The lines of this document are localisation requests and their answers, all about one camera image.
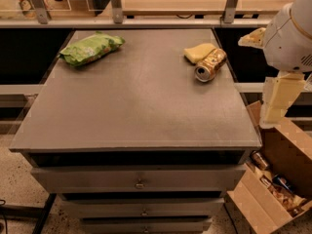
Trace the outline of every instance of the green chip bag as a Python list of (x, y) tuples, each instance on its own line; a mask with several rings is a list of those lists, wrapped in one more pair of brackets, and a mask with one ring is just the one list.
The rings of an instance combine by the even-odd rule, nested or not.
[(110, 36), (98, 31), (68, 45), (60, 51), (58, 57), (72, 66), (81, 66), (117, 50), (124, 43), (125, 40), (120, 36)]

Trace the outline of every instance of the metal bracket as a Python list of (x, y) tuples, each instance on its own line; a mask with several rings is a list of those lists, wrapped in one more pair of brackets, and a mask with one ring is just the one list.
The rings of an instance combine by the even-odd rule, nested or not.
[(48, 24), (49, 15), (47, 13), (45, 3), (43, 0), (31, 0), (35, 8), (38, 22), (41, 24)]
[(227, 0), (224, 13), (223, 13), (223, 21), (225, 23), (232, 23), (235, 17), (235, 11), (237, 7), (238, 0)]
[(124, 20), (121, 0), (111, 0), (113, 19), (115, 23), (122, 23)]

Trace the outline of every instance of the cord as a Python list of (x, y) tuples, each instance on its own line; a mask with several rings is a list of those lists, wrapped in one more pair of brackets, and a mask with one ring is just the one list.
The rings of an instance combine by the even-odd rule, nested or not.
[[(0, 199), (0, 207), (4, 206), (5, 204), (6, 204), (6, 201), (3, 200), (3, 199)], [(6, 228), (6, 234), (8, 234), (8, 220), (7, 220), (6, 216), (4, 215), (4, 213), (1, 211), (1, 208), (0, 208), (0, 214), (3, 216), (4, 225), (5, 225), (5, 228)]]
[(182, 17), (182, 16), (180, 16), (180, 15), (176, 15), (178, 18), (180, 18), (180, 19), (183, 19), (183, 20), (188, 20), (188, 19), (190, 19), (191, 17), (193, 17), (193, 15), (190, 15), (190, 16), (187, 16), (187, 17)]
[(236, 229), (236, 226), (235, 226), (235, 223), (234, 223), (233, 218), (231, 217), (231, 215), (230, 215), (229, 211), (227, 210), (225, 204), (223, 204), (223, 206), (224, 206), (224, 208), (225, 208), (226, 213), (228, 214), (228, 217), (230, 218), (230, 220), (231, 220), (231, 222), (232, 222), (232, 225), (233, 225), (233, 227), (234, 227), (234, 229), (235, 229), (235, 233), (238, 234), (238, 231), (237, 231), (237, 229)]

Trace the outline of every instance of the speckled floor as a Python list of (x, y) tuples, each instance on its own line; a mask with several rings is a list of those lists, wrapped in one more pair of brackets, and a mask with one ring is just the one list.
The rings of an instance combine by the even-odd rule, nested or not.
[[(11, 153), (8, 149), (11, 135), (0, 135), (0, 199), (6, 200), (8, 205), (43, 207), (48, 193), (30, 175), (30, 165), (17, 153)], [(234, 219), (234, 223), (240, 234), (254, 233), (248, 222), (232, 203), (226, 203), (226, 207)], [(293, 222), (282, 227), (274, 234), (310, 234), (312, 233), (312, 211), (299, 217)], [(0, 233), (4, 221), (0, 215)], [(35, 226), (34, 219), (15, 219), (8, 221), (9, 234), (32, 233)], [(60, 199), (57, 197), (51, 209), (50, 215), (42, 231), (43, 234), (82, 234), (79, 220), (69, 217), (60, 208)], [(225, 208), (213, 217), (213, 224), (205, 234), (235, 234)]]

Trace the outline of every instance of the open cardboard box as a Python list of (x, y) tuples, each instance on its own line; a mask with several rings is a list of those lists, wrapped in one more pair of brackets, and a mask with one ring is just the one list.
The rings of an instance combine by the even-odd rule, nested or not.
[[(256, 125), (260, 107), (259, 101), (248, 106)], [(273, 129), (261, 130), (261, 135), (261, 153), (271, 164), (271, 171), (286, 177), (294, 186), (295, 194), (308, 200), (302, 206), (303, 213), (296, 217), (305, 214), (312, 209), (312, 137), (287, 118)], [(241, 181), (228, 195), (258, 234), (271, 233), (295, 219), (248, 166)]]

